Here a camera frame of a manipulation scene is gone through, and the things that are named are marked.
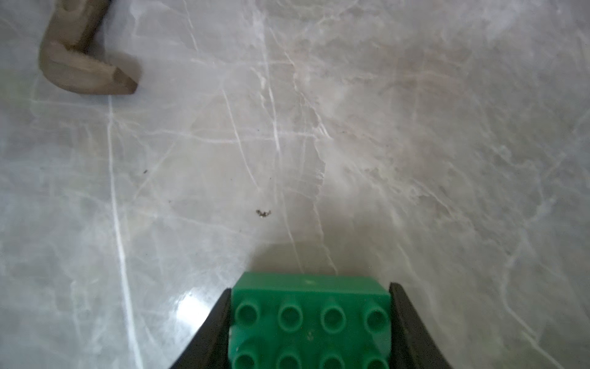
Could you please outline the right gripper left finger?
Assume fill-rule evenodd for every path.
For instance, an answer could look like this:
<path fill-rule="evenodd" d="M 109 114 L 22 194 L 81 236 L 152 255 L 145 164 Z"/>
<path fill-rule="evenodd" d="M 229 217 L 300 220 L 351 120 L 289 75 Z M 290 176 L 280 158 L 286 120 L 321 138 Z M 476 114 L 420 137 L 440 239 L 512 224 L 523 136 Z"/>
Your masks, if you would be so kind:
<path fill-rule="evenodd" d="M 231 289 L 227 288 L 171 369 L 230 369 L 227 353 L 230 323 Z"/>

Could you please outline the dark green lego brick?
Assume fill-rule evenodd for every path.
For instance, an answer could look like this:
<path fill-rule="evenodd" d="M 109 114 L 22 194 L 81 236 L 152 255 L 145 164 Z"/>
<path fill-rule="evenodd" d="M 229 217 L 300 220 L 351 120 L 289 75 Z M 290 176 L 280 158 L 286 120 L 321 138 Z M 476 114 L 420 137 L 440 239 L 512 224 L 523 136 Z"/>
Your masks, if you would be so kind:
<path fill-rule="evenodd" d="M 231 291 L 232 368 L 388 368 L 391 297 L 367 277 L 248 272 Z"/>

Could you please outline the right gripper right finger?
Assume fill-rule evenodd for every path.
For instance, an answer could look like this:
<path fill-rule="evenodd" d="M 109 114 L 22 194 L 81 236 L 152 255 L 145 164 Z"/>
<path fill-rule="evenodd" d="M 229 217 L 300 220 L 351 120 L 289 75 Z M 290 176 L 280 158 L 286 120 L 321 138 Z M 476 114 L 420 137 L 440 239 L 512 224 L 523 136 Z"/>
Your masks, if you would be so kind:
<path fill-rule="evenodd" d="M 452 369 L 401 284 L 390 284 L 393 369 Z"/>

